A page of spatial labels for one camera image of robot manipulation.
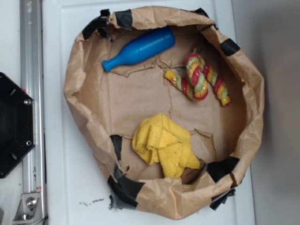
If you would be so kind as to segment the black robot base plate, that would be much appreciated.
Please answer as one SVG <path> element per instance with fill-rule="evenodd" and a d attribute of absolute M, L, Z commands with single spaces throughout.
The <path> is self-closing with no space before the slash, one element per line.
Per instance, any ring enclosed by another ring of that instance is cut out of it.
<path fill-rule="evenodd" d="M 0 74 L 0 177 L 6 178 L 35 146 L 34 100 Z"/>

